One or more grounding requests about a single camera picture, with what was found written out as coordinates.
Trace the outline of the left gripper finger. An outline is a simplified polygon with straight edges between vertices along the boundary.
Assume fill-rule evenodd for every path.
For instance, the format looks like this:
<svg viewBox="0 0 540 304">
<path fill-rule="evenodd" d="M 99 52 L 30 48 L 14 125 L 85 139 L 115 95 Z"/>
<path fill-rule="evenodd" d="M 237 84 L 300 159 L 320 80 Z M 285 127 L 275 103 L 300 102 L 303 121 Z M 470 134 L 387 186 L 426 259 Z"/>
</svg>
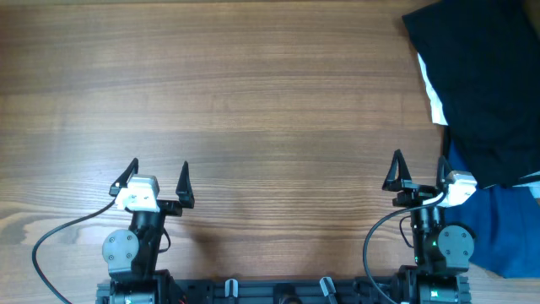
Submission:
<svg viewBox="0 0 540 304">
<path fill-rule="evenodd" d="M 119 192 L 127 187 L 131 177 L 138 173 L 138 158 L 133 158 L 126 170 L 111 184 L 109 195 L 116 197 Z"/>
<path fill-rule="evenodd" d="M 175 189 L 175 194 L 182 208 L 193 209 L 195 205 L 194 193 L 189 177 L 189 164 L 187 161 L 183 163 L 181 174 Z"/>
</svg>

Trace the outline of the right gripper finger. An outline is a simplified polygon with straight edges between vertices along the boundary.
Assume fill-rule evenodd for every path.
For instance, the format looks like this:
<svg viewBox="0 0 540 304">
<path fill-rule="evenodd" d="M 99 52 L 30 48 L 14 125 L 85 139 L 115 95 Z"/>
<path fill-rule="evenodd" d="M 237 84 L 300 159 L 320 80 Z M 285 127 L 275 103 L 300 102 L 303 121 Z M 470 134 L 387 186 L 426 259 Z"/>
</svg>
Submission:
<svg viewBox="0 0 540 304">
<path fill-rule="evenodd" d="M 384 191 L 402 191 L 412 186 L 412 177 L 402 151 L 397 149 L 392 156 L 391 166 L 383 182 Z"/>
<path fill-rule="evenodd" d="M 435 178 L 435 185 L 438 188 L 444 188 L 446 184 L 446 177 L 451 172 L 451 166 L 448 163 L 444 155 L 440 156 L 437 163 L 437 172 Z"/>
</svg>

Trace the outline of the black shorts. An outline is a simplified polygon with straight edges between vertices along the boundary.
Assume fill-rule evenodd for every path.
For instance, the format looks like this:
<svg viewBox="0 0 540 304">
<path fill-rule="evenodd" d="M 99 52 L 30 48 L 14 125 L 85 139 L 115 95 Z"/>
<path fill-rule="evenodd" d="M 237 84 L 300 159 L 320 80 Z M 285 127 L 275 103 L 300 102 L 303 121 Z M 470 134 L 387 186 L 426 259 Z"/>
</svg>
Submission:
<svg viewBox="0 0 540 304">
<path fill-rule="evenodd" d="M 539 37 L 523 3 L 439 1 L 402 21 L 478 185 L 537 173 Z"/>
</svg>

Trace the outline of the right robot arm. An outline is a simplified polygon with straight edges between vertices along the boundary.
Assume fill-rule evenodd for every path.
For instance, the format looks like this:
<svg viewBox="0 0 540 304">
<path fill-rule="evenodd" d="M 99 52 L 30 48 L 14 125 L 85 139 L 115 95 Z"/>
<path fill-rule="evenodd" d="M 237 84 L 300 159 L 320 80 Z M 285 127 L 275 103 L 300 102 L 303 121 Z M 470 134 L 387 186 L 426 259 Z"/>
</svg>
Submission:
<svg viewBox="0 0 540 304">
<path fill-rule="evenodd" d="M 402 266 L 392 277 L 390 299 L 395 303 L 470 303 L 470 285 L 464 274 L 469 270 L 475 235 L 464 224 L 446 223 L 445 211 L 475 193 L 473 175 L 453 170 L 441 156 L 435 185 L 417 184 L 398 149 L 382 189 L 395 192 L 392 204 L 410 214 L 415 260 L 414 266 Z"/>
</svg>

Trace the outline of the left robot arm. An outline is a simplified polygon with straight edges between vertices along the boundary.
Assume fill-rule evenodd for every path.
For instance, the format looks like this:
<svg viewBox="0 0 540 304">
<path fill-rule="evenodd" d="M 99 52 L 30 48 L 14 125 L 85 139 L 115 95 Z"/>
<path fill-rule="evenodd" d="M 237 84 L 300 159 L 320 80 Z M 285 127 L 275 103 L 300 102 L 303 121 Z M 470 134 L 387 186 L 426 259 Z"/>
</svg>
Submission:
<svg viewBox="0 0 540 304">
<path fill-rule="evenodd" d="M 132 215 L 130 225 L 113 231 L 102 245 L 111 281 L 96 291 L 97 303 L 108 304 L 185 304 L 186 292 L 166 269 L 157 270 L 158 256 L 165 252 L 161 239 L 168 238 L 165 219 L 180 217 L 192 209 L 195 199 L 184 163 L 175 189 L 176 199 L 160 199 L 156 176 L 138 172 L 138 159 L 111 184 L 109 194 L 119 209 Z"/>
</svg>

